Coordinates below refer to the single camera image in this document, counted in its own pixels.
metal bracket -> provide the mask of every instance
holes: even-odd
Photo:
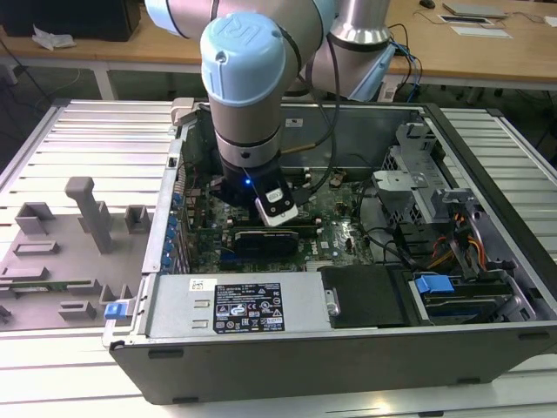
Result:
[[[434,218],[448,218],[449,206],[465,206],[477,201],[470,189],[439,189],[433,192],[432,204],[435,211]]]
[[[182,126],[195,119],[193,98],[177,98],[172,102],[171,119],[174,126]]]

white paper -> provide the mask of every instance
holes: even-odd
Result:
[[[546,16],[545,19],[549,26],[557,28],[557,17]]]
[[[512,39],[508,33],[501,29],[483,29],[483,28],[463,28],[460,26],[451,26],[453,30],[463,37],[502,37]]]
[[[38,29],[35,25],[33,25],[33,28],[35,29],[35,35],[32,37],[33,41],[49,51],[53,51],[54,48],[70,48],[71,46],[76,46],[71,35],[54,35]]]

warning label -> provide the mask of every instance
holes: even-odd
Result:
[[[280,284],[216,285],[213,330],[217,334],[284,331]]]

laptop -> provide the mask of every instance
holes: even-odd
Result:
[[[455,16],[492,17],[504,19],[507,15],[493,6],[479,6],[476,4],[443,3],[443,7]]]

blue plastic clip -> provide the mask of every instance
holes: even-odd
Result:
[[[104,318],[106,320],[125,320],[127,310],[127,302],[109,303],[104,310]]]
[[[423,275],[414,283],[420,293],[454,293],[449,276],[443,274]]]

